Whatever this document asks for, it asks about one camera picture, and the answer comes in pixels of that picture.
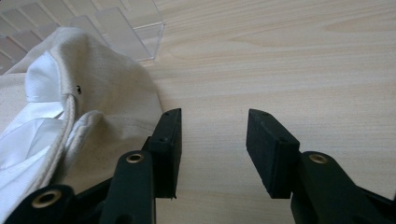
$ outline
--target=light wood surface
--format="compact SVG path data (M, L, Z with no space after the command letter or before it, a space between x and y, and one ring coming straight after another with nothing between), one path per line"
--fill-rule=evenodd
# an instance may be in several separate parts
M163 109L182 108L177 199L165 223L293 223L245 147L248 110L273 114L301 151L359 186L396 190L396 2L157 0L165 30L143 63Z

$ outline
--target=wood grain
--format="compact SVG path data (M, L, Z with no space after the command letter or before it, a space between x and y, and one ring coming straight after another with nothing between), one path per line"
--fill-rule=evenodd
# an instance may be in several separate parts
M293 223L247 154L248 109L334 157L356 184L396 190L395 1L158 0L163 109L183 111L177 200L158 223Z

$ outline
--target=white cloth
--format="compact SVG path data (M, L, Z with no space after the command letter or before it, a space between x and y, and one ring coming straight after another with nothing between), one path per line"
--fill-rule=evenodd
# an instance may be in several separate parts
M9 123L0 135L0 222L48 183L81 192L111 177L162 114L147 71L76 28L59 28L0 76L0 109L0 127Z

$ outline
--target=white fabric bag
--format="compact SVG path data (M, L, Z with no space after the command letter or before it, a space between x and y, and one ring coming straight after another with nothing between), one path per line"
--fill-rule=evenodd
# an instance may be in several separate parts
M0 222L48 183L83 191L140 149L162 114L147 71L59 28L0 76Z

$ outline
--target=brass screw hole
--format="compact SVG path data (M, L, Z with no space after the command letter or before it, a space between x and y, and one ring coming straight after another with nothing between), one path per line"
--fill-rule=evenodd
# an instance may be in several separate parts
M311 154L311 155L309 155L309 159L311 161L314 161L314 162L320 163L320 164L325 164L328 162L326 157L319 155L319 154Z
M128 161L129 163L138 163L141 162L143 159L145 159L145 157L141 154L132 154L131 156L126 158L126 161Z
M50 189L32 201L33 208L45 208L56 203L62 197L62 192L58 189Z

